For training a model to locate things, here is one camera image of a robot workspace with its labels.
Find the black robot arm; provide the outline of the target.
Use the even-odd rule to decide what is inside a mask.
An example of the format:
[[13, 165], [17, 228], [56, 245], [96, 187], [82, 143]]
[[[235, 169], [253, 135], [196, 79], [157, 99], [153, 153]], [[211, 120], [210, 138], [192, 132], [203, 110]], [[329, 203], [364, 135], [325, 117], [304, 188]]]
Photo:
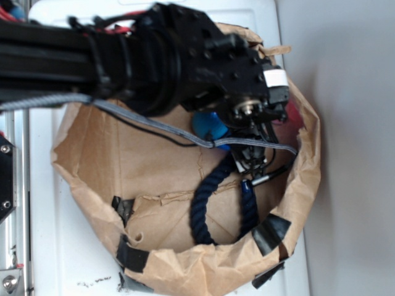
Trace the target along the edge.
[[272, 121], [287, 117], [285, 71], [221, 29], [204, 12], [155, 4], [135, 14], [96, 17], [69, 28], [1, 22], [1, 110], [92, 104], [187, 139], [227, 146], [254, 184], [279, 144]]

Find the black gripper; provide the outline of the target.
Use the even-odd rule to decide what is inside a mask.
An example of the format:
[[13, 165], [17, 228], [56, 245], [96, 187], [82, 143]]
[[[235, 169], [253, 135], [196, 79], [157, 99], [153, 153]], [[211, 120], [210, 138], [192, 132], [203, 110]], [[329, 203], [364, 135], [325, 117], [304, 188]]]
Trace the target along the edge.
[[211, 113], [225, 125], [208, 141], [226, 136], [241, 173], [261, 178], [265, 148], [278, 148], [270, 123], [287, 117], [289, 86], [285, 72], [261, 58], [235, 33], [199, 32], [180, 39], [180, 104], [189, 112]]

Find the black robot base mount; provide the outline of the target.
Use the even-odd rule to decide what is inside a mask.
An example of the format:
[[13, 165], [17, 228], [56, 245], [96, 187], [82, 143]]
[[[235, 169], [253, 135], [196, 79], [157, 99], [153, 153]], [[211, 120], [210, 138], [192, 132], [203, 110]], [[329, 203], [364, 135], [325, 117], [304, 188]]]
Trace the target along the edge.
[[12, 213], [14, 198], [14, 145], [1, 134], [1, 223]]

